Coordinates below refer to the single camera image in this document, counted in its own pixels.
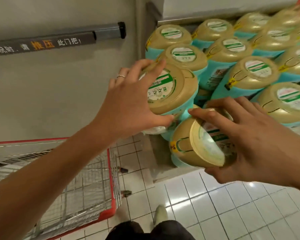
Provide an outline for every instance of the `shopping cart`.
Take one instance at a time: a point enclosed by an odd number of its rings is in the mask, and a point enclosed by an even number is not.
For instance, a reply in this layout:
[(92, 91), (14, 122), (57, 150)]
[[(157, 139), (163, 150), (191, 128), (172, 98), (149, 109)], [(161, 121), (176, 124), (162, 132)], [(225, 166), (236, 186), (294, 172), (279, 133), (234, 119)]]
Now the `shopping cart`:
[[(67, 138), (0, 142), (0, 180), (43, 156)], [(117, 157), (111, 148), (94, 158), (67, 185), (24, 239), (53, 240), (112, 217), (121, 198)]]

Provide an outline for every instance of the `tile floor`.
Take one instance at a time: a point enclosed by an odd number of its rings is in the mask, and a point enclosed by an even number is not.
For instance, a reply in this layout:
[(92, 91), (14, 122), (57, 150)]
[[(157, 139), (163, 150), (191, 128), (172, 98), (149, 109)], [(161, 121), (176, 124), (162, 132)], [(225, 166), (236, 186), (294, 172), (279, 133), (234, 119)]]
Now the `tile floor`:
[(199, 169), (153, 184), (142, 158), (141, 134), (113, 145), (122, 167), (122, 190), (132, 191), (116, 215), (60, 240), (104, 240), (120, 222), (134, 220), (145, 232), (153, 228), (159, 204), (196, 240), (300, 240), (300, 191), (259, 182), (219, 184)]

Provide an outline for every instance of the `person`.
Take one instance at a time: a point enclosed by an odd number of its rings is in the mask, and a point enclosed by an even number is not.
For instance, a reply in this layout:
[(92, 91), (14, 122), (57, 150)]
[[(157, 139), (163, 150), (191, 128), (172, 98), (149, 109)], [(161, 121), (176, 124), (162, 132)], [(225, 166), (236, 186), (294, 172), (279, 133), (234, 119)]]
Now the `person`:
[[(110, 80), (104, 102), (90, 124), (0, 181), (0, 240), (22, 239), (80, 170), (119, 138), (170, 125), (173, 116), (153, 114), (147, 97), (165, 60), (139, 80), (141, 70), (151, 63), (144, 59), (130, 69), (122, 68), (117, 79)], [(300, 189), (298, 134), (244, 97), (212, 100), (207, 106), (223, 107), (233, 121), (206, 109), (191, 109), (189, 113), (228, 135), (238, 154), (231, 165), (206, 168), (208, 174), (219, 183), (259, 181)]]

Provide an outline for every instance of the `white shoe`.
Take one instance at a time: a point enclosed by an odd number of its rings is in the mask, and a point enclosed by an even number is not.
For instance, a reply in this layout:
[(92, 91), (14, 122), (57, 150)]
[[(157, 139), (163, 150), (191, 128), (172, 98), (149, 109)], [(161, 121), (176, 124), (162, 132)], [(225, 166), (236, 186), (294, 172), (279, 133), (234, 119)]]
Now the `white shoe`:
[(160, 222), (168, 220), (168, 213), (163, 205), (159, 205), (155, 210), (154, 214), (154, 226), (158, 225)]

